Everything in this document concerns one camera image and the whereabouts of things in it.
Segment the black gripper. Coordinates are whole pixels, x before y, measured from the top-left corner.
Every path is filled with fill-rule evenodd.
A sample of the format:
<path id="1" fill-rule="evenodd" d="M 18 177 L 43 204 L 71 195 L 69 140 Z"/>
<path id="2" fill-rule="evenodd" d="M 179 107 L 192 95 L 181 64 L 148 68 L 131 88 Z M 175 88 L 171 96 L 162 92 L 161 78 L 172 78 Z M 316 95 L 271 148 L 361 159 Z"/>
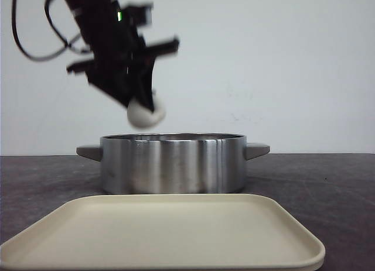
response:
<path id="1" fill-rule="evenodd" d="M 128 4 L 117 1 L 68 1 L 74 20 L 94 57 L 67 66 L 68 73 L 86 73 L 90 84 L 128 108 L 136 100 L 154 111 L 152 73 L 155 59 L 174 54 L 179 39 L 147 45 L 138 28 L 151 23 L 154 5 Z M 113 75 L 127 72 L 129 77 Z"/>

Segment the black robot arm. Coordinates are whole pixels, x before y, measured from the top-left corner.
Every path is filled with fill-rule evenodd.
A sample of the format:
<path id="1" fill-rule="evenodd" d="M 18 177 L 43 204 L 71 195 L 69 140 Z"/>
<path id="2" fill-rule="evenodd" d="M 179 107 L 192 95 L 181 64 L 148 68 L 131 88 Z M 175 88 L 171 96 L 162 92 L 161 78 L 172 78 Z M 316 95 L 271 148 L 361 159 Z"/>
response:
<path id="1" fill-rule="evenodd" d="M 176 53 L 179 39 L 147 45 L 138 27 L 151 21 L 152 4 L 120 7 L 118 0 L 65 0 L 93 58 L 67 67 L 123 106 L 137 100 L 154 112 L 152 73 L 159 56 Z"/>

